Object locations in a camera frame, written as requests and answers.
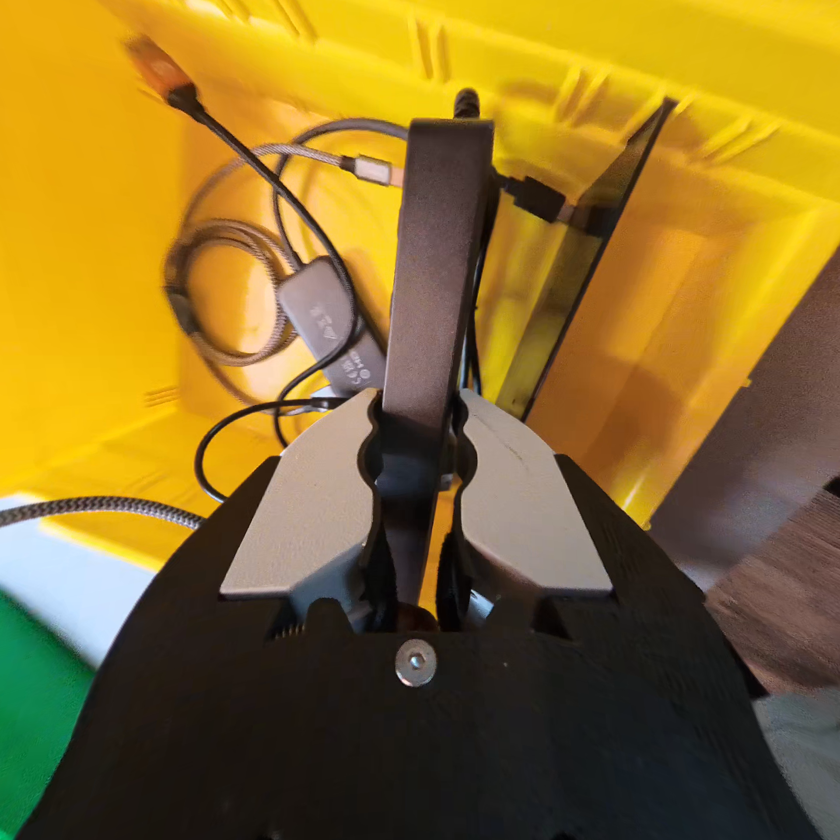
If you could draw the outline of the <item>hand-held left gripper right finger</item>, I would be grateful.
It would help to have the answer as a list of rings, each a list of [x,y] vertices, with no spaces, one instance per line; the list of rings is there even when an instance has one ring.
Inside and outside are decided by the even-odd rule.
[[[471,390],[459,392],[454,422],[460,484],[437,567],[440,628],[478,627],[501,600],[612,594],[551,447]]]

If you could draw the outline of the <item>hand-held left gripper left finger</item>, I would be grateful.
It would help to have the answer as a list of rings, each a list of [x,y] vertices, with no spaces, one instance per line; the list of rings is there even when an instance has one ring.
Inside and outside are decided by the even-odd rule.
[[[322,598],[356,631],[396,625],[396,572],[375,480],[381,393],[368,388],[283,452],[220,586],[227,600],[285,598],[302,622]]]

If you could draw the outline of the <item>yellow plastic bin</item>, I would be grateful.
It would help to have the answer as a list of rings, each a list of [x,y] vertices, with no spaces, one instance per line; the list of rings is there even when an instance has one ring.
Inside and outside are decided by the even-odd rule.
[[[529,418],[644,527],[838,246],[838,2],[2,2],[2,496],[216,507],[235,402],[161,264],[231,154],[135,35],[252,144],[477,89],[497,168],[570,198],[674,99]]]

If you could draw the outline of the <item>slim grey usb hub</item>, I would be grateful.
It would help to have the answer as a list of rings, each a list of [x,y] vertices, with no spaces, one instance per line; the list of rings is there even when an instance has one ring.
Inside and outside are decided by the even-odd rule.
[[[321,256],[284,280],[279,304],[298,337],[316,361],[322,361],[347,333],[350,301],[333,267]],[[343,356],[322,369],[335,396],[352,396],[385,384],[385,354],[363,316],[358,317],[355,342]]]

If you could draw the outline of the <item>smoked dark divider panel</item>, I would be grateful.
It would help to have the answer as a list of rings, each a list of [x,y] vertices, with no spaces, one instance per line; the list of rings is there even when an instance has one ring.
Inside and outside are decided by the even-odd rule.
[[[583,193],[566,200],[553,221],[560,247],[513,354],[496,404],[524,422],[599,266],[662,129],[677,107],[664,98]]]

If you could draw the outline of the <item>green plastic box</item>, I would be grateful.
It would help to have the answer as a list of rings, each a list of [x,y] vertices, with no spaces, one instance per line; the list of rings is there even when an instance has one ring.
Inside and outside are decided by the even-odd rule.
[[[92,669],[1,596],[1,837],[14,838],[67,748]]]

